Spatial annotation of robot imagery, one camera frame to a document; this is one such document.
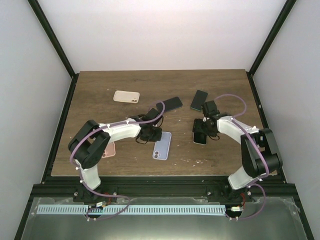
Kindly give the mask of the lavender phone case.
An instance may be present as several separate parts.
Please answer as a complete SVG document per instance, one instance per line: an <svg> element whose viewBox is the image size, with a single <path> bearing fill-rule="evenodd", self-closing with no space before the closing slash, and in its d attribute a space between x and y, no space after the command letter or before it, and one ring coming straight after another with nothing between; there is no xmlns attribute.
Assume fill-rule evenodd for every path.
<svg viewBox="0 0 320 240"><path fill-rule="evenodd" d="M156 141L153 148L152 158L154 160L166 161L169 156L172 133L162 132L161 139Z"/></svg>

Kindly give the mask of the pink phone case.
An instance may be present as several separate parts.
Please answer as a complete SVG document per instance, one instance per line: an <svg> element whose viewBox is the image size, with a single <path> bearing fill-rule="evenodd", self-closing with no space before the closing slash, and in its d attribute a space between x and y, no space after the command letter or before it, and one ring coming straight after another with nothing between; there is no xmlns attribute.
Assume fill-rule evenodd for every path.
<svg viewBox="0 0 320 240"><path fill-rule="evenodd" d="M105 158L113 157L115 155L116 155L116 146L114 142L111 142L106 146L101 158L105 159Z"/></svg>

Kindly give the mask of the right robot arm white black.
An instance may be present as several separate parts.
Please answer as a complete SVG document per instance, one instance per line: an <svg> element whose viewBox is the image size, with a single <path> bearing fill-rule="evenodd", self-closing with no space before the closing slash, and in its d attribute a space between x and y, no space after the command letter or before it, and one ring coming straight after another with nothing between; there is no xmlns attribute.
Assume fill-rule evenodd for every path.
<svg viewBox="0 0 320 240"><path fill-rule="evenodd" d="M213 100L202 105L202 113L203 118L193 121L194 143L204 145L207 138L217 141L219 134L223 134L240 144L242 166L229 175L227 183L221 188L225 200L236 200L244 188L253 186L282 168L282 156L271 129L249 126L228 113L221 113Z"/></svg>

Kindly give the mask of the black phone teal edge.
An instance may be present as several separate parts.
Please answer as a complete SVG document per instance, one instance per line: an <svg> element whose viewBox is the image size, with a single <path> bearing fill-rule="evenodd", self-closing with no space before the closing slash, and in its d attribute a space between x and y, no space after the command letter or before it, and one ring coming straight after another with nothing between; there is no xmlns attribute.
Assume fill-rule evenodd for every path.
<svg viewBox="0 0 320 240"><path fill-rule="evenodd" d="M208 93L202 90L197 90L193 100L191 102L190 108L196 111L202 110L202 105L206 102Z"/></svg>

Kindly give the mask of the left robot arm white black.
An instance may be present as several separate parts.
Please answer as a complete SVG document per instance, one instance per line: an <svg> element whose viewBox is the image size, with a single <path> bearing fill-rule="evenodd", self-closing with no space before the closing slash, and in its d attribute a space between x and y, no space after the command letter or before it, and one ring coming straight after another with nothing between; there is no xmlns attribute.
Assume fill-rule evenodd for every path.
<svg viewBox="0 0 320 240"><path fill-rule="evenodd" d="M68 144L70 161L80 170L80 182L86 186L84 195L89 201L97 202L102 196L98 163L108 145L133 138L143 143L157 142L162 137L158 123L163 120L163 111L155 108L124 121L98 124L88 120Z"/></svg>

